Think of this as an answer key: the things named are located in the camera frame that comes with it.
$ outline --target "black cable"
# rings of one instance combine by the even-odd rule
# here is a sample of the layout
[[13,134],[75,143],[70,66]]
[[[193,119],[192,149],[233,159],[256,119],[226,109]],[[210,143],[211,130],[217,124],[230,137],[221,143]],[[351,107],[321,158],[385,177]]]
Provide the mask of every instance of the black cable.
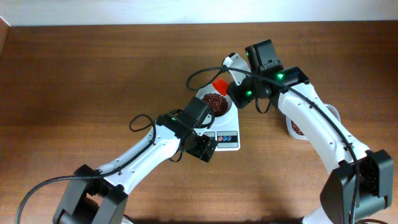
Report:
[[[146,117],[149,119],[150,124],[147,125],[144,128],[140,128],[140,129],[132,129],[131,128],[131,124],[133,122],[135,122],[135,120],[137,120],[140,117]],[[142,131],[146,128],[148,128],[149,126],[152,126],[154,133],[152,136],[152,139],[150,140],[150,142],[148,143],[148,145],[146,145],[143,149],[141,149],[135,156],[133,156],[131,159],[129,159],[127,162],[125,162],[123,165],[117,167],[115,170],[112,170],[111,172],[105,173],[105,174],[100,174],[100,175],[94,175],[94,176],[74,176],[74,175],[68,175],[68,176],[62,176],[62,177],[54,177],[48,180],[45,180],[41,183],[39,183],[38,185],[36,185],[35,187],[33,187],[26,195],[25,197],[22,199],[21,203],[19,204],[18,210],[17,210],[17,215],[16,215],[16,224],[19,224],[21,221],[21,215],[22,215],[22,211],[25,207],[26,202],[28,201],[28,199],[40,188],[48,185],[48,184],[52,184],[58,181],[63,181],[63,180],[81,180],[81,179],[85,179],[85,180],[92,180],[92,179],[100,179],[100,178],[104,178],[104,177],[109,177],[113,174],[116,174],[118,172],[120,172],[122,169],[124,169],[126,166],[128,166],[132,161],[134,161],[135,159],[137,159],[143,152],[145,152],[154,142],[156,139],[156,125],[154,120],[152,120],[152,118],[150,118],[148,115],[146,114],[140,114],[137,115],[135,118],[133,118],[130,123],[129,123],[129,129],[132,132],[138,132],[138,131]]]
[[[222,73],[228,71],[228,70],[225,70],[225,68],[228,68],[228,67],[210,67],[210,68],[201,69],[201,70],[199,70],[199,71],[193,73],[192,75],[190,75],[190,76],[187,78],[187,88],[188,88],[189,90],[192,90],[192,91],[197,91],[197,90],[200,90],[200,89],[203,88],[203,87],[206,87],[207,85],[211,84],[214,80],[216,80],[216,78],[217,78],[219,75],[221,75]],[[203,86],[201,86],[201,87],[199,87],[199,88],[191,88],[191,87],[189,87],[189,83],[191,82],[191,79],[192,79],[193,77],[195,77],[195,76],[197,76],[198,74],[201,74],[201,73],[203,73],[203,72],[209,72],[209,71],[213,71],[213,70],[219,70],[219,71],[218,71],[218,73],[217,73],[208,83],[206,83],[205,85],[203,85]]]
[[317,104],[315,104],[314,102],[312,102],[310,99],[308,99],[307,97],[305,97],[305,96],[302,95],[300,92],[298,92],[297,90],[293,89],[292,87],[287,86],[287,85],[285,85],[285,84],[283,84],[283,83],[279,83],[278,81],[275,81],[275,80],[273,80],[273,79],[266,78],[266,77],[262,77],[262,76],[260,76],[260,75],[256,75],[256,74],[254,74],[254,73],[252,73],[252,72],[248,72],[248,71],[245,71],[245,70],[242,70],[242,69],[238,69],[238,68],[230,68],[230,67],[222,66],[222,67],[210,67],[210,68],[205,68],[205,69],[199,70],[199,71],[193,73],[192,75],[190,75],[190,76],[188,77],[188,80],[187,80],[187,88],[188,88],[189,90],[197,90],[197,89],[195,89],[195,88],[189,87],[190,80],[191,80],[193,77],[195,77],[196,75],[200,74],[200,73],[208,72],[208,71],[213,71],[213,70],[218,70],[219,72],[218,72],[218,73],[211,79],[211,81],[208,82],[205,86],[207,86],[207,85],[209,85],[210,83],[212,83],[212,82],[216,79],[216,77],[217,77],[218,75],[220,75],[221,73],[226,72],[226,71],[228,71],[228,70],[235,71],[235,72],[241,72],[241,73],[243,73],[243,74],[246,74],[246,75],[249,75],[249,76],[251,76],[251,77],[257,78],[257,79],[259,79],[259,80],[263,80],[263,81],[265,81],[265,82],[267,82],[267,83],[270,83],[270,84],[273,84],[273,85],[276,85],[276,86],[279,86],[279,87],[282,87],[282,88],[286,88],[287,90],[291,91],[292,93],[295,93],[295,94],[296,94],[297,96],[299,96],[301,99],[303,99],[304,101],[306,101],[306,102],[310,105],[311,108],[315,108],[315,109],[316,109],[316,110],[317,110],[317,111],[330,123],[330,125],[333,127],[333,129],[337,132],[337,134],[340,136],[340,138],[342,139],[342,141],[343,141],[344,144],[346,145],[347,150],[348,150],[349,153],[351,154],[351,157],[353,158],[353,161],[354,161],[355,177],[356,177],[356,178],[355,178],[355,187],[354,187],[353,202],[352,202],[352,204],[351,204],[351,215],[349,216],[349,222],[350,222],[351,224],[354,224],[354,221],[355,221],[355,208],[356,208],[356,203],[357,203],[356,197],[357,197],[357,195],[359,195],[359,177],[360,177],[360,173],[359,173],[359,164],[358,164],[358,160],[357,160],[357,158],[356,158],[356,156],[355,156],[355,153],[354,153],[354,151],[353,151],[353,147],[352,147],[351,143],[348,142],[348,140],[346,139],[346,137],[344,136],[344,134],[340,131],[340,129],[337,127],[337,125],[325,114],[325,112],[323,112],[323,111],[317,106]]
[[378,224],[388,224],[386,222],[380,221],[380,220],[374,220],[374,219],[364,219],[357,221],[355,224],[362,224],[362,223],[378,223]]
[[180,162],[181,161],[181,159],[182,159],[182,156],[183,156],[183,151],[180,151],[180,156],[178,157],[178,159],[175,161],[174,159],[172,159],[172,158],[169,158],[169,161],[172,161],[172,162]]
[[268,103],[267,109],[266,109],[264,112],[262,112],[262,111],[260,110],[260,106],[259,106],[259,98],[256,97],[256,109],[257,109],[257,111],[258,111],[260,114],[266,114],[266,113],[269,111],[270,108],[271,108],[271,101]]

